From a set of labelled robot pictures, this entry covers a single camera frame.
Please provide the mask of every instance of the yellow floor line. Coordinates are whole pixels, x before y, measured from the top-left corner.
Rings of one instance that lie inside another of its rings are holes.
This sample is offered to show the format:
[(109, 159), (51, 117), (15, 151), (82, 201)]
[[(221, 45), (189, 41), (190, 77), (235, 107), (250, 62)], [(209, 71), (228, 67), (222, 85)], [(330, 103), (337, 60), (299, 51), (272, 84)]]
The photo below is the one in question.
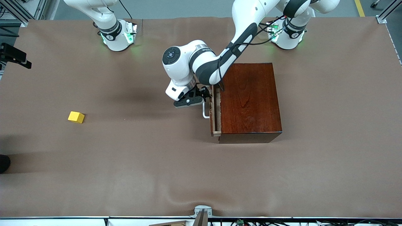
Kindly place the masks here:
[(356, 4), (356, 7), (357, 7), (357, 11), (359, 12), (359, 16), (360, 17), (365, 17), (363, 8), (361, 7), (360, 0), (355, 0), (355, 4)]

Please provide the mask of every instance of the metal clamp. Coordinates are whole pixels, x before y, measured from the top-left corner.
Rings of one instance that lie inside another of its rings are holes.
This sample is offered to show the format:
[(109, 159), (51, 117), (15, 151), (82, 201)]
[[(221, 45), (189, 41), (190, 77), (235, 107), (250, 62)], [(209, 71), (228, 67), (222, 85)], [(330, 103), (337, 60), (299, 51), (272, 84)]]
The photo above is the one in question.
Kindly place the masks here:
[(386, 18), (402, 3), (402, 0), (393, 0), (385, 9), (376, 16), (377, 22), (379, 24), (386, 24)]
[(194, 208), (194, 215), (192, 217), (197, 217), (197, 214), (202, 211), (205, 210), (206, 213), (208, 213), (208, 217), (212, 217), (212, 207), (207, 206), (207, 205), (198, 205)]

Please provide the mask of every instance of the wooden cabinet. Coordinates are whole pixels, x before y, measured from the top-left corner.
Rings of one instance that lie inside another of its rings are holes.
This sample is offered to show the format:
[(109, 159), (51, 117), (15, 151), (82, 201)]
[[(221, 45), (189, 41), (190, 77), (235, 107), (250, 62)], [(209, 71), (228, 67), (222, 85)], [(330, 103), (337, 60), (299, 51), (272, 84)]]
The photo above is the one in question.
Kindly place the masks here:
[(224, 91), (211, 86), (212, 136), (221, 144), (269, 143), (282, 133), (272, 63), (233, 64)]

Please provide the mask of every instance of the metal frame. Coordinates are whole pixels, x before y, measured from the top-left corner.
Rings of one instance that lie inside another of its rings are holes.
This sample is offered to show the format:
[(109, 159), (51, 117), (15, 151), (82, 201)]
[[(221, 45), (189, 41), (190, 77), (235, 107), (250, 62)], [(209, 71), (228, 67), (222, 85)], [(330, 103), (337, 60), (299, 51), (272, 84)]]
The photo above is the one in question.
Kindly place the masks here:
[(393, 221), (396, 224), (402, 223), (402, 218), (337, 218), (337, 217), (221, 217), (214, 216), (212, 207), (207, 205), (198, 205), (194, 208), (194, 215), (191, 216), (68, 216), (68, 217), (0, 217), (1, 220), (66, 220), (66, 219), (103, 219), (105, 221), (111, 219), (167, 219), (167, 220), (200, 220), (201, 212), (205, 215), (209, 222), (233, 222), (235, 219), (251, 219), (256, 221), (261, 220), (281, 220), (285, 223), (299, 223), (299, 222), (312, 222), (317, 221), (332, 221), (332, 222), (348, 222), (350, 224), (357, 223), (361, 220), (377, 220), (377, 221)]
[(38, 7), (36, 8), (35, 15), (32, 15), (16, 0), (2, 0), (0, 4), (18, 21), (20, 21), (21, 26), (26, 27), (28, 25), (29, 20), (32, 19), (39, 20), (42, 17), (46, 2), (47, 0), (39, 0), (39, 4)]
[(386, 24), (387, 20), (386, 18), (402, 3), (402, 0), (392, 0), (387, 7), (380, 13), (380, 15), (377, 15), (377, 22), (379, 24)]

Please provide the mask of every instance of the wood grain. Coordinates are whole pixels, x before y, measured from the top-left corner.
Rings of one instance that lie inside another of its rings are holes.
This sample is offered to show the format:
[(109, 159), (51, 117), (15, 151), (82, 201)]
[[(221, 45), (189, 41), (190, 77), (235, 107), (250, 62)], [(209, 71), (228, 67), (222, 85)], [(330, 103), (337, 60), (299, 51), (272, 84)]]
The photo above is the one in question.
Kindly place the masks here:
[(223, 82), (222, 134), (282, 131), (272, 63), (233, 64)]

